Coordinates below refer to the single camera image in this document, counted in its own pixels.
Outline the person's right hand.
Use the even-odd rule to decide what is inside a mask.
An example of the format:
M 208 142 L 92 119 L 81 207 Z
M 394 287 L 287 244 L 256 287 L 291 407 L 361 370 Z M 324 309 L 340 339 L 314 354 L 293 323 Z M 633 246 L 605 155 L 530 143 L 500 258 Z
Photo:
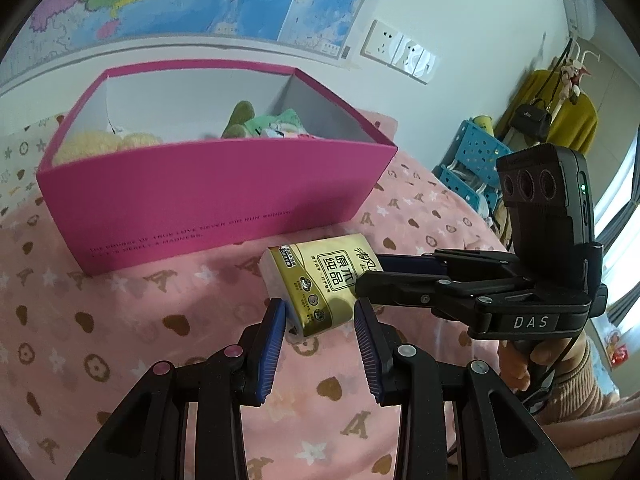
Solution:
M 555 367 L 555 375 L 564 375 L 576 370 L 587 349 L 587 336 L 581 332 L 576 340 L 549 339 L 541 341 L 531 352 L 522 353 L 512 341 L 501 341 L 498 345 L 500 377 L 514 391 L 526 391 L 532 382 L 528 367 L 537 364 L 551 366 L 561 353 L 570 347 Z

